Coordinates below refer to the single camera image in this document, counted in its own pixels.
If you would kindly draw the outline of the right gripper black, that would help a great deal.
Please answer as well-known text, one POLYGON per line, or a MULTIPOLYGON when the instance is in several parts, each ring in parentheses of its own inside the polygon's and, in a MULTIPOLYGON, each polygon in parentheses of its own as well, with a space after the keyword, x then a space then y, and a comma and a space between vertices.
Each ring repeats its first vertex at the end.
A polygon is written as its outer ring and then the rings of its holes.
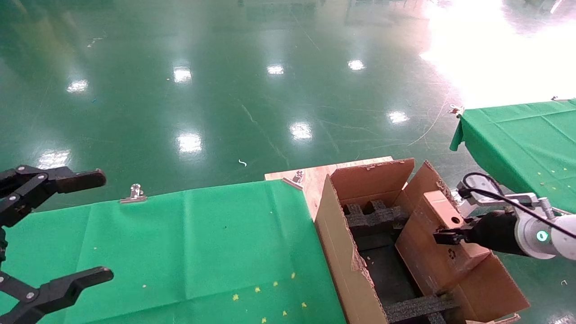
POLYGON ((494 252, 522 256, 516 239, 517 216, 506 211, 491 211, 477 218, 473 226, 439 229, 433 237, 436 244, 475 243, 494 252))

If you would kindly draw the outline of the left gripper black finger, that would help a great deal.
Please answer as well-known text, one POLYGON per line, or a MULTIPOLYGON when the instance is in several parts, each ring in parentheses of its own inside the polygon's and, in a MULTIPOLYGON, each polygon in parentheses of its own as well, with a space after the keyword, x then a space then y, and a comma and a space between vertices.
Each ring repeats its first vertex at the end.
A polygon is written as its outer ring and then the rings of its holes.
POLYGON ((102 187, 102 170, 76 173, 68 167, 39 169, 18 166, 0 175, 0 225, 12 227, 55 194, 102 187))
POLYGON ((111 269, 94 267, 35 288, 4 271, 0 274, 2 293, 18 301, 9 312, 2 314, 2 324, 36 324, 48 314, 73 306, 86 288, 106 283, 114 277, 111 269))

